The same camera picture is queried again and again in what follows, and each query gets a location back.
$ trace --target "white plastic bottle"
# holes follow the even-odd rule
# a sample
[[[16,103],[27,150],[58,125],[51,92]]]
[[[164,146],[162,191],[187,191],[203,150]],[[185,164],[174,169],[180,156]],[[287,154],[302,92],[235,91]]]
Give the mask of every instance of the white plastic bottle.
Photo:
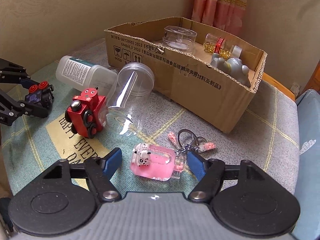
[[[56,77],[79,91],[98,87],[98,94],[107,98],[113,95],[118,81],[116,72],[72,56],[61,58]]]

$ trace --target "beige wall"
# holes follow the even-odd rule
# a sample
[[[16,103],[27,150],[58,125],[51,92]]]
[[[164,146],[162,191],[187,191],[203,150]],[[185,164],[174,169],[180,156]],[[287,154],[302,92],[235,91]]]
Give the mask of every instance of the beige wall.
[[[28,73],[126,22],[191,17],[193,0],[0,0],[0,57]]]
[[[268,53],[267,74],[303,88],[320,59],[320,0],[248,0],[240,37]]]

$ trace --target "pink bottle charm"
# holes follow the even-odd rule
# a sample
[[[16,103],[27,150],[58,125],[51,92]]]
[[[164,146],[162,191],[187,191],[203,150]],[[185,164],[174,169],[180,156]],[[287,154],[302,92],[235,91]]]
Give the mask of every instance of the pink bottle charm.
[[[179,179],[186,158],[174,150],[148,143],[139,143],[132,150],[130,169],[135,175],[167,181]]]

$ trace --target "panda figurine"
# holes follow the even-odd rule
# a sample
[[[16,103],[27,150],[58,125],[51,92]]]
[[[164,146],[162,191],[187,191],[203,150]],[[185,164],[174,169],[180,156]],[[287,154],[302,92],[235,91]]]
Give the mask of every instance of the panda figurine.
[[[149,161],[149,159],[150,159],[150,154],[151,154],[151,152],[147,152],[147,151],[142,151],[141,153],[140,153],[140,158],[139,158],[139,167],[140,166],[142,166],[142,165],[146,165],[146,166],[149,166],[149,164],[150,164],[150,161]]]

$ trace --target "electrical outlet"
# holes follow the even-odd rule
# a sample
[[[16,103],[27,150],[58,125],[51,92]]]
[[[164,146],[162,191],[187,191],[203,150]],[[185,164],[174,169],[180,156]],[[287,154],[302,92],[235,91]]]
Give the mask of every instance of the electrical outlet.
[[[295,97],[299,95],[301,86],[297,83],[294,82],[290,88],[290,91],[294,94]]]
[[[297,89],[299,89],[299,90],[300,90],[300,88],[301,88],[301,86],[300,86],[297,82],[294,82],[292,85],[295,86],[295,87],[296,87]]]

